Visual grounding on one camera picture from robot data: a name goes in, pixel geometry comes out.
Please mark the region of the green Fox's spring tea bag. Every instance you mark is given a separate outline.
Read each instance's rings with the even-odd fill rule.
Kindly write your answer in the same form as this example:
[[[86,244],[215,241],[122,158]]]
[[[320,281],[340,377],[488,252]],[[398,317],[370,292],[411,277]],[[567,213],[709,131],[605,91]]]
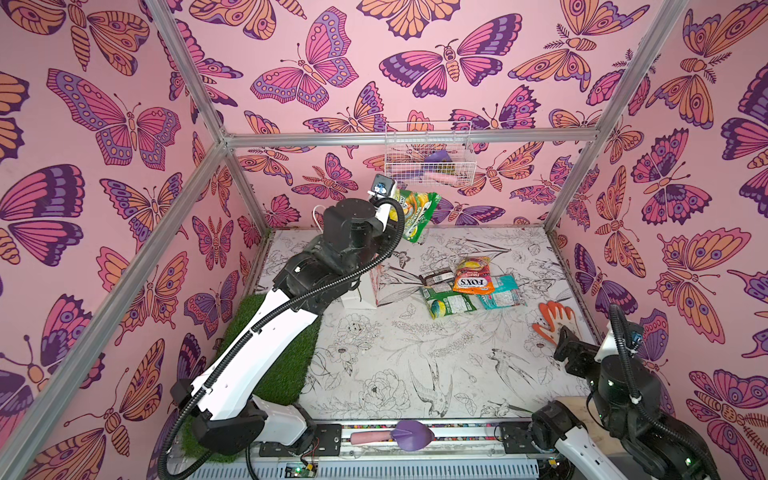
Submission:
[[[433,218],[442,196],[435,192],[395,190],[394,198],[401,204],[405,215],[403,239],[417,243]]]

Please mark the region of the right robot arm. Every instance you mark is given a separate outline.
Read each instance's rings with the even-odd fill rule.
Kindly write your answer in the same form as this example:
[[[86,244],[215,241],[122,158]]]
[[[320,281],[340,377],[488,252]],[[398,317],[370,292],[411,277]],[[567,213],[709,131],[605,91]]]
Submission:
[[[661,408],[661,383],[636,352],[639,325],[617,304],[609,307],[611,330],[600,345],[561,329],[554,358],[567,373],[586,380],[597,424],[653,479],[716,479],[705,440]],[[531,416],[529,435],[541,452],[566,458],[588,479],[622,479],[624,473],[591,439],[586,424],[563,402],[552,400]]]

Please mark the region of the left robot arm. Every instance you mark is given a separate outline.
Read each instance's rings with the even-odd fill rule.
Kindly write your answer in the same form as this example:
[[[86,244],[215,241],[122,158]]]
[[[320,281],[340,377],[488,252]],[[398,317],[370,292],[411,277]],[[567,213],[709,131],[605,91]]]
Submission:
[[[306,411],[263,400],[254,390],[299,334],[394,253],[404,230],[403,207],[391,197],[351,198],[325,210],[323,232],[287,260],[260,310],[225,352],[196,378],[174,385],[179,416],[160,449],[159,478],[186,479],[212,455],[249,454],[255,443],[298,455],[312,448],[316,424]],[[185,424],[205,452],[174,474],[169,454]]]

